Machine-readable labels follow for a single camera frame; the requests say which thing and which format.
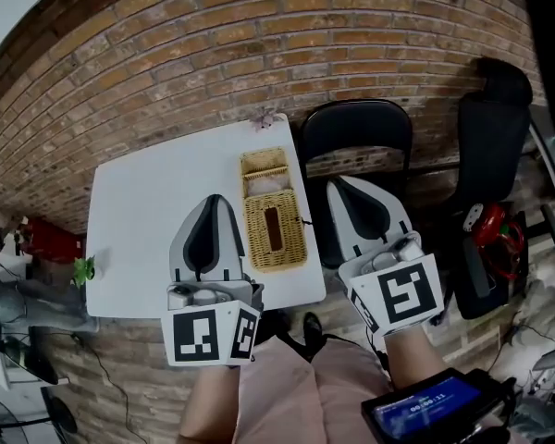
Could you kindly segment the black round stand base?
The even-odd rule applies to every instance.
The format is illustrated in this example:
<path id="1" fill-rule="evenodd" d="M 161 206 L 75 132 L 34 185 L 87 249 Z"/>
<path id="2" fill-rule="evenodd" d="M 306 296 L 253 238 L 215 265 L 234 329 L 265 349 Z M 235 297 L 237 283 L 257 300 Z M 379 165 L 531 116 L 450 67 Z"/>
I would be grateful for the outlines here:
<path id="1" fill-rule="evenodd" d="M 41 393 L 54 429 L 58 432 L 65 431 L 70 435 L 75 435 L 78 432 L 78 426 L 67 405 L 56 397 L 48 387 L 41 388 Z"/>

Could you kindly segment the small green plant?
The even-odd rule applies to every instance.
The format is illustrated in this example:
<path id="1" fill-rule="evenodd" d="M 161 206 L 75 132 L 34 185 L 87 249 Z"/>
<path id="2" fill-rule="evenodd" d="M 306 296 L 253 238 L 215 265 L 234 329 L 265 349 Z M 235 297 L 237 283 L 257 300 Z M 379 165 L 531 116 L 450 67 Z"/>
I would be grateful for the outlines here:
<path id="1" fill-rule="evenodd" d="M 74 260 L 73 282 L 77 288 L 82 287 L 95 275 L 94 257 L 76 258 Z"/>

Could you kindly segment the person's pink trousers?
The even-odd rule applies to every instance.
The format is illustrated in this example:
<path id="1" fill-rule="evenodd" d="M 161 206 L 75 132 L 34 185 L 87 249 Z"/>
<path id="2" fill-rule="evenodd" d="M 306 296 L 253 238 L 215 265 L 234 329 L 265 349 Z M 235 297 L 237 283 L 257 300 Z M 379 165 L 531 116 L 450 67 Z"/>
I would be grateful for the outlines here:
<path id="1" fill-rule="evenodd" d="M 233 444 L 375 444 L 361 403 L 391 391 L 376 356 L 328 339 L 310 361 L 273 337 L 240 370 Z"/>

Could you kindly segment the black office chair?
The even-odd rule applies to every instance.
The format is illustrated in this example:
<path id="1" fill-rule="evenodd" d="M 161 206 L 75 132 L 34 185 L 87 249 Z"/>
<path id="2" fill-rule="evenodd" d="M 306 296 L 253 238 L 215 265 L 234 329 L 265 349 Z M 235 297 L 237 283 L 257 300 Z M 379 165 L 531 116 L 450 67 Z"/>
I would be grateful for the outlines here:
<path id="1" fill-rule="evenodd" d="M 505 305 L 511 288 L 520 286 L 527 273 L 525 222 L 522 214 L 512 214 L 506 199 L 513 183 L 529 130 L 532 87 L 516 66 L 491 57 L 475 62 L 481 89 L 465 94 L 458 105 L 459 173 L 455 192 L 447 207 L 459 228 L 457 271 L 452 280 L 461 316 L 476 319 Z M 474 204 L 497 203 L 524 232 L 524 250 L 515 280 L 507 280 L 484 266 L 474 241 L 462 225 Z M 490 250 L 505 266 L 503 249 Z"/>

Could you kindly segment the black device with blue screen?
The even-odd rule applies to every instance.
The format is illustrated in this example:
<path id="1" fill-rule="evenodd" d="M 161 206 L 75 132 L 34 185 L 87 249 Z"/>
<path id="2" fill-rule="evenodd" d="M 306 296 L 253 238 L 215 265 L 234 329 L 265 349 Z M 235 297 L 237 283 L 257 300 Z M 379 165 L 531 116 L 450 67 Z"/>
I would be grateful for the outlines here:
<path id="1" fill-rule="evenodd" d="M 508 444 L 513 383 L 449 368 L 361 410 L 378 444 Z"/>

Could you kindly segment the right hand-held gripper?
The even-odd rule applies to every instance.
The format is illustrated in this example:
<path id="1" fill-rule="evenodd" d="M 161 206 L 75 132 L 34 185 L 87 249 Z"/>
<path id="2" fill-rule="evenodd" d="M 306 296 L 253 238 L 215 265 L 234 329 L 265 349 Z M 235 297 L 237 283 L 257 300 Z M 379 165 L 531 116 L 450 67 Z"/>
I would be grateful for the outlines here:
<path id="1" fill-rule="evenodd" d="M 395 195 L 365 179 L 341 176 L 327 183 L 327 200 L 326 266 L 340 265 L 339 278 L 368 338 L 384 338 L 442 312 L 435 255 L 423 252 Z"/>

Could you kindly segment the black folding chair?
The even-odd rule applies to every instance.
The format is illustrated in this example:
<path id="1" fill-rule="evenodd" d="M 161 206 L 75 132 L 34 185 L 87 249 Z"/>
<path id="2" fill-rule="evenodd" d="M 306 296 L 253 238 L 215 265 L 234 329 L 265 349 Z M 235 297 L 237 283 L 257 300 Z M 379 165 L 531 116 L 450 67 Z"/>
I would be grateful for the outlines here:
<path id="1" fill-rule="evenodd" d="M 298 159 L 314 224 L 322 266 L 335 269 L 343 258 L 327 202 L 328 175 L 308 174 L 309 161 L 347 148 L 389 148 L 402 153 L 402 169 L 377 174 L 373 168 L 360 179 L 398 197 L 404 195 L 413 143 L 413 126 L 397 104 L 383 99 L 352 99 L 319 106 L 303 122 L 298 137 Z"/>

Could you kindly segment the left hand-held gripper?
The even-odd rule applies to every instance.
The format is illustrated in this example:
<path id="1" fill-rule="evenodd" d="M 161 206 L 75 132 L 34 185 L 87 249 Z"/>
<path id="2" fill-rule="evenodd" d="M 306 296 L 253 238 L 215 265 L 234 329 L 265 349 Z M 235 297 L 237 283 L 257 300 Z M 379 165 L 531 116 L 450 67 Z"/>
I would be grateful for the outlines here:
<path id="1" fill-rule="evenodd" d="M 240 366 L 253 357 L 262 284 L 242 279 L 242 246 L 231 204 L 212 194 L 185 217 L 169 248 L 173 282 L 161 318 L 172 366 Z"/>

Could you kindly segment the small pink flower plant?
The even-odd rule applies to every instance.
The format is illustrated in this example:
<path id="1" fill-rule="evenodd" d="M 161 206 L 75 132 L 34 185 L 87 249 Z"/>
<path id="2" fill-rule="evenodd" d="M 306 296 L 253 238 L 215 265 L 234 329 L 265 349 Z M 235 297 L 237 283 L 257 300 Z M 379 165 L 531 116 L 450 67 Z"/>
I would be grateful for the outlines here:
<path id="1" fill-rule="evenodd" d="M 249 117 L 255 131 L 268 130 L 281 120 L 273 107 L 259 107 Z"/>

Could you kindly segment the wicker tissue box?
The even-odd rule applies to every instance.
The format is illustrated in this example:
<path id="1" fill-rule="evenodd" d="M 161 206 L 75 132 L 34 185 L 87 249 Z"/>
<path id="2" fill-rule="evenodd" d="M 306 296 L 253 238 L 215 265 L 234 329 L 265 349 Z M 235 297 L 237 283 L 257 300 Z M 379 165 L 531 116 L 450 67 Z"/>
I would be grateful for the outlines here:
<path id="1" fill-rule="evenodd" d="M 240 174 L 252 267 L 277 273 L 303 265 L 307 259 L 303 225 L 284 149 L 242 154 Z"/>

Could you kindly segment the white table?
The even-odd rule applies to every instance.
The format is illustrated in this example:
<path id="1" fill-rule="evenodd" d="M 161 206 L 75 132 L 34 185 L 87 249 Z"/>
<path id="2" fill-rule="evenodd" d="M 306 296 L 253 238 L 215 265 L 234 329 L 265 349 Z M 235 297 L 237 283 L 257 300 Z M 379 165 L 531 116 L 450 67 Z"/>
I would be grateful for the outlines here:
<path id="1" fill-rule="evenodd" d="M 266 129 L 250 120 L 205 129 L 121 156 L 97 167 L 92 185 L 86 254 L 98 273 L 86 285 L 90 315 L 159 319 L 171 283 L 169 249 L 183 220 L 210 194 L 231 204 L 241 237 L 241 155 L 281 147 L 289 165 L 305 234 L 303 265 L 277 273 L 242 269 L 264 284 L 267 309 L 321 302 L 327 292 L 302 173 L 285 114 Z"/>

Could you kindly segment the black shoe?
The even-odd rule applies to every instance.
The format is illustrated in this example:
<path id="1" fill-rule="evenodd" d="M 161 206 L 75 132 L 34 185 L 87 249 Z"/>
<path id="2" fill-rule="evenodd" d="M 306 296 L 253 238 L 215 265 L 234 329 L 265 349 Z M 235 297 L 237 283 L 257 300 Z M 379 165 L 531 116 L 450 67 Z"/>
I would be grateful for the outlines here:
<path id="1" fill-rule="evenodd" d="M 323 328 L 318 316 L 313 312 L 304 315 L 302 323 L 304 342 L 307 346 L 318 343 L 323 338 Z"/>
<path id="2" fill-rule="evenodd" d="M 290 328 L 290 317 L 284 310 L 265 311 L 260 315 L 255 344 L 260 345 L 274 336 L 287 334 Z"/>

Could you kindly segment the red toolbox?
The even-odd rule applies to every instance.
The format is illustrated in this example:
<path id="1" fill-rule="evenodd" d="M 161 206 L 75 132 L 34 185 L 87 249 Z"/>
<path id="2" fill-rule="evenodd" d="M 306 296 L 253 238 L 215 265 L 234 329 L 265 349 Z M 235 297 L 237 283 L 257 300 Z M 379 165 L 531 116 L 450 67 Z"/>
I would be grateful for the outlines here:
<path id="1" fill-rule="evenodd" d="M 21 250 L 40 260 L 73 264 L 83 256 L 81 236 L 68 232 L 39 217 L 29 218 L 19 226 Z"/>

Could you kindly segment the person's left forearm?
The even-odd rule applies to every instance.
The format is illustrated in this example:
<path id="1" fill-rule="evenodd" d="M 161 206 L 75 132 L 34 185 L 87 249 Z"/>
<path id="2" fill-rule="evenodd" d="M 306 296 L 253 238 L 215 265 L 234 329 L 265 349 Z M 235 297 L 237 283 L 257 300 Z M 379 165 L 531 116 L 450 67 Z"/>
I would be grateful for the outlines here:
<path id="1" fill-rule="evenodd" d="M 180 421 L 177 444 L 231 444 L 239 414 L 240 368 L 199 370 Z"/>

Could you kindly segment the person's right forearm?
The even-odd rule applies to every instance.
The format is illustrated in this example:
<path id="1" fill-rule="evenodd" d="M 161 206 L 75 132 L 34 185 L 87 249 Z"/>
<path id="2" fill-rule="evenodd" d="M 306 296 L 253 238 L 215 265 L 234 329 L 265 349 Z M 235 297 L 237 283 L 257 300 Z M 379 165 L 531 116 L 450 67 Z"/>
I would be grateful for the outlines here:
<path id="1" fill-rule="evenodd" d="M 405 389 L 448 369 L 422 326 L 384 337 L 389 375 L 396 389 Z"/>

